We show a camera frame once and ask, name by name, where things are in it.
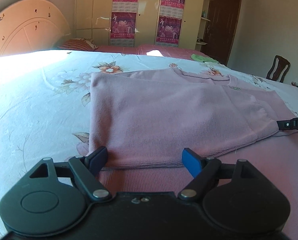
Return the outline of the pink knit sweater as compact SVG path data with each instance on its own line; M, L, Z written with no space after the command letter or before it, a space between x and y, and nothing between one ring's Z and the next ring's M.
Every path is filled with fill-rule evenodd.
M276 92L168 68L94 73L90 94L89 149L107 148L99 179L110 191L179 192L191 179L184 148L247 159L290 201L284 232L298 239L298 132L278 129L293 113Z

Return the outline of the dark wooden chair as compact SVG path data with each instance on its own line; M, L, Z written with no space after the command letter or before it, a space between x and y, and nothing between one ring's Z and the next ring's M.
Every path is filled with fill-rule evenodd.
M268 80L284 82L285 76L291 67L291 63L282 56L276 55L272 67L268 71L266 78Z

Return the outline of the white floral bed sheet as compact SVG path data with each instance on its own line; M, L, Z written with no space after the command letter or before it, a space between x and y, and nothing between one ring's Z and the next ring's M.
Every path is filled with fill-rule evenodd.
M253 89L275 91L298 116L298 88L237 72L222 64L174 57L85 51L47 50L0 57L0 200L39 160L67 161L88 154L93 72L127 74L173 68L210 79L235 76ZM221 156L233 163L250 161L289 199L291 214L284 233L298 239L298 133L273 137ZM179 191L192 178L183 167L164 169L165 179L151 168L104 170L101 182L115 191ZM7 233L0 219L0 239Z

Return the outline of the green folded cloth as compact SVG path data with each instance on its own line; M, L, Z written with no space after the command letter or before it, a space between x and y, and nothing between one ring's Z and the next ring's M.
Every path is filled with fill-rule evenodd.
M215 60L211 57L202 56L202 55L198 55L198 54L192 54L191 59L193 61L197 61L197 62L201 62L201 63L205 63L205 62L219 63L217 60Z

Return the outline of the pink checked bed cover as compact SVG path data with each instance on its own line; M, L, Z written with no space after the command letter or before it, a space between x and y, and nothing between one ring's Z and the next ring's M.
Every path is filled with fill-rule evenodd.
M178 47L165 47L152 44L144 44L137 47L98 46L96 52L163 56L186 60L192 60L192 54L208 57L206 54L197 50Z

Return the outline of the orange striped pillow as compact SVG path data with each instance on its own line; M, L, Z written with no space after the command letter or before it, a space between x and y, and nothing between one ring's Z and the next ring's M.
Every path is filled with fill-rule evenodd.
M60 44L57 48L62 50L96 51L98 46L92 39L72 38Z

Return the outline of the lower left purple poster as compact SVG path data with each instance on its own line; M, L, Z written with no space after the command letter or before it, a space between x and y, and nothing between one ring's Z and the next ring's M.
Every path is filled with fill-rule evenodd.
M110 26L110 45L134 47L136 12L113 12Z

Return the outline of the dark brown door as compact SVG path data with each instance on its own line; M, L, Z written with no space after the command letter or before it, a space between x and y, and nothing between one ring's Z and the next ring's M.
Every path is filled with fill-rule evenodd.
M201 52L226 65L240 13L242 0L213 0L208 7L207 23Z

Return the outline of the lower right purple poster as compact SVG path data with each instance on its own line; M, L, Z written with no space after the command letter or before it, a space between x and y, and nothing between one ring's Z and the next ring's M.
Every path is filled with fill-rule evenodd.
M182 19L159 16L155 44L178 47Z

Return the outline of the cream wooden headboard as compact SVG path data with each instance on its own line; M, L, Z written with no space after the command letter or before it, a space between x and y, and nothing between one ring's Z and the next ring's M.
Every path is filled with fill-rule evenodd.
M71 38L62 12L47 0L21 0L0 12L0 57L49 50Z

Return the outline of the cream wardrobe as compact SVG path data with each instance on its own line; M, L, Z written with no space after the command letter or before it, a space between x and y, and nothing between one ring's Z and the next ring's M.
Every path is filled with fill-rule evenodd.
M134 46L155 44L161 0L138 0ZM179 48L195 49L206 0L185 0ZM113 0L76 0L75 28L79 38L110 45Z

